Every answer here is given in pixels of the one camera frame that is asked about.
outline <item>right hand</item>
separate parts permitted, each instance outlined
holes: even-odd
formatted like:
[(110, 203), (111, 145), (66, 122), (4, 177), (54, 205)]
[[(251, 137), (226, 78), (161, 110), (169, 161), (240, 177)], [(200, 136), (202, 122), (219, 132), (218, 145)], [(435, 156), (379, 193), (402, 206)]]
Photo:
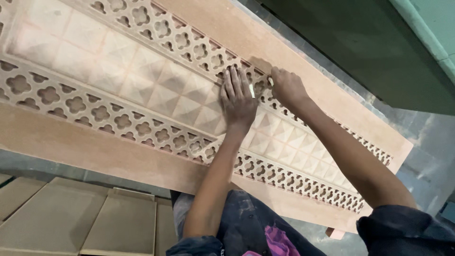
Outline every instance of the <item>right hand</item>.
[(311, 101), (303, 86), (302, 79), (295, 73), (284, 69), (272, 68), (272, 95), (291, 112), (302, 103)]

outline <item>left hand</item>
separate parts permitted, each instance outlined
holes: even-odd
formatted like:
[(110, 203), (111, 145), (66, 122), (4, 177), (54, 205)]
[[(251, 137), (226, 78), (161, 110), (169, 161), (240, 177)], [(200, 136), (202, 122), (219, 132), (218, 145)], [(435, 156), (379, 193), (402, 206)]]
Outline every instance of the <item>left hand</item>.
[(250, 130), (258, 109), (258, 102), (251, 95), (244, 70), (236, 70), (234, 66), (227, 68), (220, 97), (226, 115), (227, 133), (238, 133), (243, 139)]

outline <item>shirt sleeve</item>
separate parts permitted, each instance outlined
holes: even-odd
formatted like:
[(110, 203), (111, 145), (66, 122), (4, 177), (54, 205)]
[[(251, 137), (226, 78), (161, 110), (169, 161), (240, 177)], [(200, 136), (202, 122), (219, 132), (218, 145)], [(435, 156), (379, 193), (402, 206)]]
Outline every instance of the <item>shirt sleeve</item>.
[(383, 205), (357, 222), (369, 255), (455, 253), (455, 233), (429, 214), (401, 205)]
[(221, 256), (222, 243), (214, 236), (181, 239), (166, 251), (166, 256)]

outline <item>hand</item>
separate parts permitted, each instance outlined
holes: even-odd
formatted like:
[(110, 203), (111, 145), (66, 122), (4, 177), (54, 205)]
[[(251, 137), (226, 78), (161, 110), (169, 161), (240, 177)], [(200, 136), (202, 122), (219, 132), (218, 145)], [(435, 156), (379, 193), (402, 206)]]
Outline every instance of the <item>hand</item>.
[(236, 133), (243, 139), (250, 130), (258, 109), (258, 102), (251, 95), (244, 70), (236, 70), (234, 66), (227, 68), (220, 97), (226, 115), (227, 133)]
[(299, 105), (311, 101), (303, 86), (302, 79), (295, 73), (289, 73), (284, 69), (272, 68), (273, 96), (291, 112)]

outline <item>dark shirt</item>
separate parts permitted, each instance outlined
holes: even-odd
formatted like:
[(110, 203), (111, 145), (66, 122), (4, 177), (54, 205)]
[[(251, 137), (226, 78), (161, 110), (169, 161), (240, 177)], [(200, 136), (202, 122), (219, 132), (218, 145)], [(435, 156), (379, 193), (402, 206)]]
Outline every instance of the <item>dark shirt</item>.
[[(286, 232), (301, 256), (325, 255), (263, 202), (242, 190), (228, 193), (216, 237), (181, 239), (192, 198), (185, 194), (177, 199), (174, 216), (180, 241), (166, 251), (166, 256), (220, 256), (222, 251), (226, 256), (241, 256), (247, 251), (271, 255), (264, 233), (268, 225)], [(455, 256), (455, 233), (427, 213), (409, 207), (377, 207), (370, 216), (358, 220), (357, 230), (370, 256)]]

